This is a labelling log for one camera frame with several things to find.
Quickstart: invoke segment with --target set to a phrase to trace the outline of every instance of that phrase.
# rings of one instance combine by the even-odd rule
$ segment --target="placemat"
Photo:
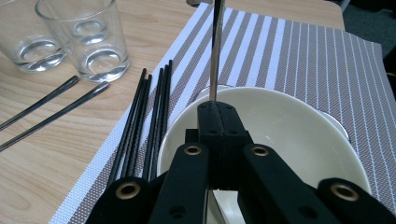
[[[152,72],[135,175],[140,176],[157,74],[174,60],[169,124],[208,86],[212,6],[201,4]],[[219,84],[282,91],[346,128],[372,193],[396,214],[396,103],[378,44],[341,30],[226,8]],[[82,223],[106,186],[128,110],[50,223]]]

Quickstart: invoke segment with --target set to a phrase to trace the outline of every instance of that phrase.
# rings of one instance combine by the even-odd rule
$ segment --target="metal rod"
[[[73,76],[73,77],[69,78],[64,84],[62,84],[60,87],[58,87],[54,91],[50,92],[48,95],[43,97],[41,100],[39,100],[36,103],[34,103],[33,105],[27,107],[21,113],[15,115],[11,119],[7,120],[6,122],[0,124],[0,131],[4,130],[9,125],[15,123],[17,120],[19,120],[19,119],[25,117],[26,115],[30,114],[31,112],[33,112],[34,110],[36,110],[40,106],[44,105],[48,101],[50,101],[53,98],[55,98],[58,95],[60,95],[62,92],[67,91],[70,87],[72,87],[77,82],[78,82],[78,77],[77,76]]]
[[[213,15],[213,33],[212,33],[212,55],[210,61],[210,91],[209,91],[210,101],[216,101],[216,95],[217,95],[223,10],[224,10],[224,1],[215,0],[215,8]]]
[[[58,111],[57,113],[53,114],[51,117],[44,119],[43,121],[41,121],[40,123],[38,123],[37,125],[32,127],[31,129],[25,131],[24,133],[19,134],[18,136],[12,138],[9,141],[5,142],[3,145],[0,146],[0,152],[3,151],[4,149],[6,149],[7,147],[10,147],[10,146],[14,145],[15,143],[21,141],[23,138],[29,136],[30,134],[35,133],[39,129],[41,129],[44,126],[46,126],[47,124],[55,121],[56,119],[65,115],[69,111],[75,109],[79,105],[82,105],[85,102],[91,100],[91,98],[95,97],[96,95],[98,95],[99,93],[104,91],[108,87],[108,85],[109,85],[108,82],[106,82],[106,81],[102,82],[101,84],[99,84],[98,86],[93,88],[91,91],[89,91],[85,95],[81,96],[79,99],[77,99],[72,104],[68,105],[67,107],[65,107],[62,110]]]

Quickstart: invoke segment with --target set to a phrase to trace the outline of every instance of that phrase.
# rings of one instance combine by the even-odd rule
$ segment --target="white stripe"
[[[191,58],[196,56],[195,52],[198,49],[198,47],[200,47],[200,43],[204,39],[205,34],[210,29],[210,27],[212,27],[212,20],[206,20],[204,25],[201,27],[201,30],[198,32],[197,36],[195,37],[195,39],[191,41],[191,43],[195,43],[195,44],[190,45],[189,49],[187,50],[183,59],[181,59],[178,67],[175,69],[172,75],[171,92],[175,90],[175,87],[177,86],[178,82],[180,81],[181,77],[186,71],[187,66],[190,63]]]
[[[375,58],[376,72],[377,72],[378,74],[381,74],[381,72],[380,72],[380,70],[379,70],[379,67],[378,67],[377,60],[376,60],[377,57],[375,57],[373,44],[374,44],[374,43],[372,43],[372,53],[373,53],[373,57]],[[381,82],[382,90],[384,90],[384,83],[383,83],[383,81],[382,81],[382,78],[380,78],[379,80],[380,80],[380,82]],[[385,95],[385,98],[386,98],[387,103],[388,103],[388,107],[390,108],[389,98],[388,98],[387,93],[384,92],[383,95]],[[390,117],[390,118],[392,119],[392,121],[393,121],[393,124],[395,124],[395,122],[394,122],[395,120],[394,120],[394,117],[393,117],[393,114],[392,114],[392,113],[389,113],[387,116],[385,116],[384,113],[383,113],[383,116],[384,116],[384,119],[385,119],[385,120],[389,120],[389,117]],[[388,123],[385,122],[385,124],[386,124],[386,127],[387,127],[388,136],[390,136]],[[389,148],[394,148],[394,147],[393,147],[393,144],[392,144],[392,140],[391,140],[390,138],[388,138],[388,140],[389,140]],[[396,161],[396,157],[395,157],[394,151],[393,151],[392,149],[390,150],[390,153],[392,154],[393,160]],[[393,203],[393,213],[396,214],[396,197],[395,197],[395,195],[394,195],[394,193],[393,193],[393,188],[392,188],[392,183],[391,183],[391,181],[389,181],[389,184],[390,184],[389,189],[390,189],[391,194],[392,194],[391,199],[392,199],[392,203]]]
[[[341,100],[341,92],[340,92],[340,70],[338,66],[338,53],[337,53],[337,43],[335,41],[335,29],[332,29],[332,41],[334,43],[334,59],[335,59],[335,72],[336,72],[336,77],[337,77],[337,94],[338,94],[338,102],[340,103],[340,121],[341,123],[344,123],[344,118],[343,118],[343,106],[342,106],[342,100]]]
[[[67,223],[76,212],[82,200],[87,195],[93,183],[98,178],[99,174],[102,172],[103,168],[106,166],[108,160],[113,154],[114,150],[108,149],[116,148],[119,144],[123,127],[128,118],[129,110],[130,108],[125,111],[122,118],[117,123],[117,126],[113,129],[106,141],[93,157],[92,161],[78,179],[76,185],[64,199],[61,206],[58,208],[58,211],[55,213],[49,223]]]
[[[186,87],[184,88],[183,92],[180,94],[180,97],[177,100],[177,104],[175,105],[169,117],[169,122],[173,122],[177,118],[177,116],[186,108],[187,103],[189,102],[190,97],[192,96],[195,89],[194,87],[197,85],[199,79],[201,78],[202,68],[205,68],[207,61],[209,60],[209,57],[205,57],[204,55],[210,54],[211,46],[212,44],[209,41],[208,45],[205,48],[203,56],[201,57],[196,66],[197,69],[192,72],[189,82],[186,84]]]
[[[347,59],[347,49],[346,49],[346,41],[344,39],[344,32],[341,32],[341,37],[343,40],[343,50],[344,50],[344,58],[345,58],[345,63],[349,64],[349,61]],[[353,125],[353,133],[357,134],[358,130],[356,130],[356,120],[355,120],[355,109],[354,109],[354,105],[353,105],[353,100],[352,100],[352,92],[351,92],[351,87],[350,87],[350,76],[351,74],[349,74],[350,71],[348,69],[348,66],[346,66],[346,79],[347,79],[347,90],[348,90],[348,95],[349,95],[349,104],[350,104],[350,113],[352,114],[352,125]]]
[[[308,100],[308,76],[309,76],[309,45],[312,44],[309,42],[309,25],[307,27],[307,35],[306,35],[306,58],[305,58],[305,99],[304,101],[307,103]]]
[[[194,14],[191,16],[190,20],[187,22],[186,26],[181,31],[180,35],[177,37],[175,42],[172,45],[172,48],[166,52],[165,56],[159,63],[159,67],[163,66],[163,64],[168,63],[169,59],[172,59],[177,54],[175,49],[180,49],[182,44],[186,41],[190,32],[194,28],[195,24],[201,18],[202,14],[205,12],[207,8],[207,4],[201,4]],[[157,76],[153,76],[153,79],[156,79],[154,83],[157,82]],[[110,159],[114,150],[108,150],[109,148],[116,148],[118,143],[120,142],[120,137],[122,135],[123,126],[125,125],[126,119],[128,117],[129,109],[125,111],[124,115],[117,123],[117,126],[113,129],[109,137],[103,143],[101,148],[98,150],[96,155],[93,157],[90,164],[85,169],[82,176],[78,179],[76,185],[71,189],[67,197],[64,199],[61,206],[58,208],[55,215],[52,217],[49,223],[59,224],[59,223],[67,223],[71,217],[74,215],[79,205],[81,204],[84,197],[87,195],[88,191],[92,187],[94,181],[97,176],[99,176],[100,172],[105,167],[106,163]]]
[[[297,87],[298,87],[298,74],[299,74],[299,65],[300,65],[300,45],[301,45],[301,23],[299,23],[299,30],[298,30],[298,45],[297,45],[297,62],[296,62],[296,71],[295,71],[295,77],[294,77],[294,93],[293,96],[296,96],[297,94]]]
[[[238,77],[241,74],[243,61],[245,60],[245,58],[247,56],[248,46],[250,44],[251,37],[253,36],[254,26],[256,25],[258,18],[259,18],[258,14],[252,14],[250,17],[250,21],[247,25],[247,30],[245,32],[241,46],[239,47],[235,62],[233,64],[233,69],[231,70],[231,74],[227,80],[227,84],[230,86],[236,85],[236,82],[238,81]]]
[[[219,64],[219,74],[222,73],[224,69],[225,62],[227,61],[228,56],[230,56],[231,49],[233,48],[233,43],[235,42],[236,36],[238,35],[238,31],[241,27],[241,23],[245,17],[246,12],[238,11],[238,15],[236,16],[235,22],[233,23],[233,28],[231,28],[230,33],[228,34],[227,39],[225,40],[223,49],[220,54],[220,64]]]
[[[377,58],[381,58],[381,57],[375,57],[375,52],[374,52],[374,47],[373,47],[373,42],[371,43],[372,44],[372,47],[371,47],[371,49],[372,49],[372,53],[373,53],[373,58],[375,59],[375,68],[376,68],[376,72],[378,73],[378,74],[381,74],[382,72],[379,70],[379,67],[378,67],[378,62],[377,62]],[[390,108],[390,102],[389,102],[389,95],[385,92],[385,87],[384,87],[384,82],[383,82],[383,79],[382,78],[379,78],[379,81],[381,82],[381,87],[382,87],[382,95],[381,95],[381,98],[382,97],[385,97],[385,99],[386,99],[386,102],[387,102],[387,108],[389,109],[389,111],[392,111],[392,109]],[[382,112],[382,116],[383,116],[383,118],[384,118],[384,120],[391,120],[392,121],[392,123],[393,123],[393,127],[396,127],[396,123],[395,123],[395,118],[394,118],[394,115],[393,115],[393,113],[387,113],[387,115],[385,115],[385,110],[383,109],[383,107],[382,107],[382,104],[381,104],[381,112]],[[391,131],[389,130],[389,126],[388,126],[388,123],[387,122],[385,122],[385,125],[386,125],[386,128],[387,128],[387,134],[388,134],[388,140],[389,140],[389,148],[394,148],[394,146],[393,146],[393,144],[392,144],[392,140],[391,140]],[[394,150],[391,150],[390,151],[390,153],[392,154],[392,158],[393,158],[393,160],[394,161],[396,161],[396,156],[395,156],[395,153],[394,153]]]
[[[260,64],[262,63],[262,57],[264,55],[265,43],[267,42],[268,33],[271,26],[272,17],[265,17],[262,24],[262,31],[260,32],[259,42],[257,43],[256,50],[254,52],[253,61],[250,66],[250,71],[247,77],[247,86],[256,86],[257,77],[260,71]]]
[[[325,56],[326,56],[326,92],[327,92],[327,112],[330,114],[331,107],[330,107],[330,89],[329,89],[329,55],[327,52],[328,45],[327,45],[327,28],[324,28],[324,45],[325,45]]]
[[[359,40],[358,40],[358,48],[359,48],[359,53],[360,53],[360,56],[361,56],[361,61],[363,62],[363,55],[361,54],[361,42]],[[369,89],[368,84],[367,84],[367,72],[366,72],[366,69],[364,68],[364,66],[363,66],[363,73],[364,73],[364,77],[365,77],[366,86]],[[374,109],[373,109],[372,96],[371,96],[370,92],[365,92],[364,96],[367,96],[367,95],[369,96],[369,99],[370,99],[370,104],[367,106],[367,108],[371,108],[373,110],[373,115],[375,117],[375,113],[374,113]],[[372,144],[370,142],[370,135],[368,134],[368,126],[367,125],[365,125],[365,130],[366,130],[366,135],[367,135],[367,146],[368,146],[368,151],[369,151],[369,154],[370,154],[370,161],[371,161],[372,168],[373,168],[373,178],[374,178],[375,193],[376,193],[375,197],[377,199],[379,199],[380,198],[380,194],[379,194],[378,181],[377,181],[377,178],[376,178],[375,160],[374,160],[374,156],[373,156],[373,149],[371,148]]]
[[[286,86],[288,81],[288,74],[289,74],[289,64],[290,64],[290,52],[291,52],[291,40],[293,37],[293,29],[294,29],[294,21],[291,22],[290,27],[290,40],[289,40],[289,48],[288,48],[288,60],[286,61],[286,72],[285,72],[285,81],[283,82],[283,92],[286,92]]]
[[[363,42],[364,43],[364,48],[365,48],[365,51],[366,51],[366,56],[367,56],[367,58],[368,59],[370,59],[370,56],[369,56],[369,52],[368,52],[368,49],[367,49],[367,46],[366,46],[366,44],[367,44],[367,41],[364,41]],[[372,66],[372,61],[371,60],[368,60],[369,61],[369,66],[370,66],[370,74],[373,74],[374,73],[374,71],[373,71],[373,66]],[[375,93],[376,93],[376,97],[377,98],[380,98],[380,96],[379,96],[379,93],[378,93],[378,87],[377,87],[377,85],[376,85],[376,81],[375,81],[375,78],[373,78],[373,81],[374,81],[374,89],[375,89]],[[387,118],[387,116],[385,116],[385,114],[384,114],[384,110],[383,110],[383,106],[382,106],[382,101],[380,100],[380,99],[378,99],[378,102],[379,102],[379,106],[381,107],[381,114],[382,114],[382,120],[387,120],[388,118]],[[389,139],[389,130],[388,130],[388,126],[386,125],[386,128],[387,128],[387,131],[388,131],[388,139]],[[381,159],[382,159],[382,161],[383,161],[383,163],[384,163],[384,166],[385,166],[385,169],[386,169],[386,175],[387,175],[387,179],[388,179],[388,185],[389,185],[389,190],[390,190],[390,198],[392,198],[392,199],[394,199],[395,197],[395,195],[394,195],[394,193],[393,193],[393,188],[392,188],[392,185],[391,185],[391,182],[390,182],[390,170],[389,170],[389,168],[388,168],[388,164],[387,164],[387,161],[386,161],[386,159],[385,159],[385,155],[384,155],[384,148],[383,148],[383,144],[382,144],[382,142],[381,142],[381,139],[380,139],[380,134],[379,134],[379,130],[378,130],[378,123],[377,123],[377,118],[375,118],[375,130],[376,130],[376,139],[377,139],[377,141],[378,141],[378,144],[379,144],[379,153],[380,153],[380,155],[381,155]]]
[[[316,28],[317,28],[317,34],[316,34],[316,39],[317,39],[317,45],[316,45],[316,47],[317,47],[317,56],[316,56],[316,58],[317,58],[317,67],[316,67],[316,73],[317,73],[317,109],[319,109],[319,43],[318,43],[318,27],[317,26],[315,26]]]
[[[278,20],[275,34],[275,42],[271,54],[271,61],[268,68],[267,79],[265,80],[265,87],[268,90],[273,90],[276,83],[277,66],[279,65],[280,50],[282,48],[283,32],[285,31],[285,20]]]

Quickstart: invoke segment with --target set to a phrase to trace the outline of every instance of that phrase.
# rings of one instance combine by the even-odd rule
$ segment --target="table surface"
[[[131,57],[126,74],[108,90],[0,153],[0,222],[46,223],[132,102],[138,77],[152,71],[195,8],[176,0],[118,0]],[[339,6],[321,0],[231,0],[226,7],[344,29]],[[69,61],[26,74],[0,55],[0,122],[76,75]],[[0,143],[74,102],[94,84],[76,86],[0,132]]]

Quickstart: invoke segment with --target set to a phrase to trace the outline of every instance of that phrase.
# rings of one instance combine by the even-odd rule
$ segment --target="clear glass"
[[[35,1],[0,0],[0,51],[23,72],[40,72],[64,59],[64,51],[35,14]]]
[[[84,79],[113,81],[128,69],[115,0],[38,0],[35,12]]]

